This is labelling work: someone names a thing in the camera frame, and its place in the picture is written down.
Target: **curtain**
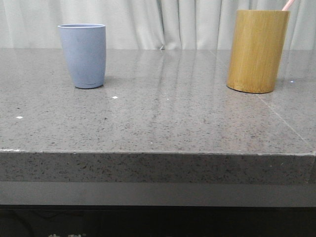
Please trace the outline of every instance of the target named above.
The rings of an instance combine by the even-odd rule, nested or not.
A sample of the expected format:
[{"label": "curtain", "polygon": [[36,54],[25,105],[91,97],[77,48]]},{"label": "curtain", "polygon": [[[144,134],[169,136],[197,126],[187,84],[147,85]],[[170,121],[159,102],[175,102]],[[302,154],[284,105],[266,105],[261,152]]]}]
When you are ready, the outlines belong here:
[{"label": "curtain", "polygon": [[[230,49],[237,9],[286,0],[0,0],[0,47],[60,48],[57,25],[105,24],[111,49]],[[316,46],[316,1],[290,8],[284,49]]]}]

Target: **pink straw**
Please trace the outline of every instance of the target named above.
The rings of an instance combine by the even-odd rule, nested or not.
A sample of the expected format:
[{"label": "pink straw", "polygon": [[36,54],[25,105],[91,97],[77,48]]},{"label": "pink straw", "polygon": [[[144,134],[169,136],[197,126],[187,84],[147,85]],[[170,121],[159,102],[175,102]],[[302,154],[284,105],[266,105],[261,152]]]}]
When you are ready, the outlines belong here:
[{"label": "pink straw", "polygon": [[292,5],[292,3],[294,3],[295,0],[288,0],[288,2],[286,3],[286,5],[284,6],[284,8],[282,9],[282,11],[288,11],[288,9],[290,8],[290,6]]}]

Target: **granite countertop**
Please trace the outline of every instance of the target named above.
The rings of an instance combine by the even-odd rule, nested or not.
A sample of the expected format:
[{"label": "granite countertop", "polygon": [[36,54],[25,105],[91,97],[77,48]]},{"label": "granite countertop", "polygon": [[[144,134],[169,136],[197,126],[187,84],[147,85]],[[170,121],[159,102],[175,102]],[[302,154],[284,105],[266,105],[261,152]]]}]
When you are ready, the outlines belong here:
[{"label": "granite countertop", "polygon": [[226,87],[229,51],[107,50],[78,89],[60,49],[0,49],[0,180],[316,182],[316,53],[285,51],[274,92]]}]

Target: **bamboo cup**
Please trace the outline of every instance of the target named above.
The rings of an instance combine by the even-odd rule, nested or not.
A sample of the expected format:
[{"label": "bamboo cup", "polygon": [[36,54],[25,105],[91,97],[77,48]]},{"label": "bamboo cup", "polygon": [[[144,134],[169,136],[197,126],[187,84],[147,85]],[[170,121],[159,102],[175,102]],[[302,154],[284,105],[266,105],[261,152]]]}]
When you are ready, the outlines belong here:
[{"label": "bamboo cup", "polygon": [[289,11],[238,10],[227,86],[249,93],[274,90]]}]

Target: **wooden cup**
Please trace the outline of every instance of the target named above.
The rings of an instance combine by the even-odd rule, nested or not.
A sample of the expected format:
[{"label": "wooden cup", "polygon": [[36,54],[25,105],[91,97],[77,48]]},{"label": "wooden cup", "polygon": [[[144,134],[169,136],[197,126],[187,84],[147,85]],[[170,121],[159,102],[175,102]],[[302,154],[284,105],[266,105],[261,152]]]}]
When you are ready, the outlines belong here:
[{"label": "wooden cup", "polygon": [[238,10],[227,86],[249,93],[274,90],[289,11]]}]

